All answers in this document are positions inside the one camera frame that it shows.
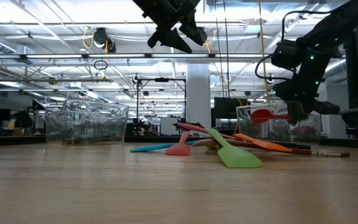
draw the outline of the desk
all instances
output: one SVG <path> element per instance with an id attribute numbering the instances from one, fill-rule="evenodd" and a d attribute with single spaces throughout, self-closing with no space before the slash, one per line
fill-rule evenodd
<path id="1" fill-rule="evenodd" d="M 205 147 L 129 152 L 143 145 L 0 147 L 0 223 L 358 223 L 358 149 L 255 149 L 263 168 L 228 169 Z"/>

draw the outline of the pillar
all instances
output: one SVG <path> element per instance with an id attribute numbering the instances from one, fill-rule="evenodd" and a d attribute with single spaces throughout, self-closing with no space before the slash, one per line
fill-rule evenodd
<path id="1" fill-rule="evenodd" d="M 186 121 L 211 127 L 211 81 L 208 64 L 187 65 Z"/>

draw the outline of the pink spatula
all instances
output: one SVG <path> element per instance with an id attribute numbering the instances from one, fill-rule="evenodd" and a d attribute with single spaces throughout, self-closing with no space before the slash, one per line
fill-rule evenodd
<path id="1" fill-rule="evenodd" d="M 189 156 L 191 146 L 185 144 L 190 132 L 185 131 L 181 134 L 180 141 L 169 147 L 165 153 L 169 156 Z"/>

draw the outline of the orange spatula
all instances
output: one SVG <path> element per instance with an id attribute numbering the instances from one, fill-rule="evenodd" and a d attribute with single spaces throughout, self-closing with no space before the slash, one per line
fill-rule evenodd
<path id="1" fill-rule="evenodd" d="M 276 151 L 276 152 L 292 152 L 292 150 L 287 147 L 284 147 L 284 146 L 281 146 L 279 144 L 275 144 L 272 142 L 254 139 L 249 136 L 246 136 L 245 134 L 235 134 L 234 136 L 240 140 L 245 140 L 245 141 L 251 142 L 252 144 L 260 146 L 266 150 Z"/>
<path id="2" fill-rule="evenodd" d="M 191 146 L 185 144 L 187 138 L 189 137 L 190 132 L 184 131 L 181 134 L 180 140 L 178 143 L 169 147 L 165 153 L 169 156 L 188 156 L 190 155 Z"/>

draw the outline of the spatula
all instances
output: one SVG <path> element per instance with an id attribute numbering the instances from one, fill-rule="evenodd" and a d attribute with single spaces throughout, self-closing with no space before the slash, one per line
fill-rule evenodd
<path id="1" fill-rule="evenodd" d="M 248 147 L 252 149 L 260 149 L 261 147 L 245 141 L 236 141 L 233 139 L 226 139 L 226 141 L 232 146 Z M 215 139 L 202 139 L 196 141 L 193 146 L 217 146 L 219 143 Z"/>
<path id="2" fill-rule="evenodd" d="M 209 128 L 207 132 L 222 146 L 218 151 L 219 156 L 229 168 L 257 168 L 262 167 L 263 163 L 253 154 L 230 145 L 217 130 Z"/>
<path id="3" fill-rule="evenodd" d="M 184 131 L 181 134 L 180 140 L 178 143 L 174 144 L 173 146 L 169 147 L 165 153 L 169 156 L 188 156 L 190 155 L 191 146 L 185 144 L 185 141 L 189 137 L 190 132 Z"/>
<path id="4" fill-rule="evenodd" d="M 260 146 L 254 145 L 245 141 L 236 141 L 232 139 L 226 140 L 232 146 L 248 147 L 253 149 L 264 149 Z M 196 141 L 193 146 L 217 146 L 219 143 L 215 139 L 203 139 Z M 291 152 L 285 152 L 290 154 L 305 155 L 305 156 L 320 156 L 320 157 L 349 157 L 349 152 L 329 152 L 329 151 L 311 151 L 301 149 L 291 149 Z"/>
<path id="5" fill-rule="evenodd" d="M 249 136 L 246 136 L 245 134 L 235 134 L 234 136 L 240 140 L 245 140 L 245 141 L 251 142 L 252 144 L 260 146 L 261 148 L 266 149 L 266 150 L 276 151 L 276 152 L 291 152 L 291 149 L 289 149 L 287 147 L 284 147 L 284 146 L 281 146 L 279 144 L 275 144 L 272 142 L 254 139 Z"/>
<path id="6" fill-rule="evenodd" d="M 185 128 L 187 130 L 190 130 L 190 131 L 198 131 L 198 132 L 201 132 L 201 133 L 205 133 L 205 134 L 208 134 L 207 130 L 205 130 L 205 128 L 201 128 L 201 127 L 198 127 L 198 126 L 194 126 L 194 125 L 191 125 L 191 124 L 183 124 L 183 123 L 177 123 L 178 126 L 182 127 L 182 128 Z M 233 136 L 228 136 L 228 135 L 225 135 L 225 134 L 220 134 L 222 137 L 224 138 L 228 138 L 228 139 L 236 139 L 235 137 Z"/>
<path id="7" fill-rule="evenodd" d="M 188 141 L 188 142 L 186 142 L 186 144 L 191 146 L 195 142 L 196 141 Z M 154 151 L 154 150 L 159 150 L 159 149 L 166 149 L 166 148 L 171 147 L 173 145 L 175 145 L 175 143 L 161 144 L 161 145 L 156 145 L 156 146 L 144 146 L 144 147 L 138 147 L 138 148 L 135 148 L 135 149 L 131 149 L 130 152 L 148 152 L 148 151 Z"/>
<path id="8" fill-rule="evenodd" d="M 262 124 L 262 123 L 267 122 L 270 119 L 291 120 L 292 117 L 289 115 L 275 115 L 275 114 L 272 114 L 268 109 L 260 109 L 260 110 L 257 110 L 252 113 L 251 119 L 254 124 Z"/>

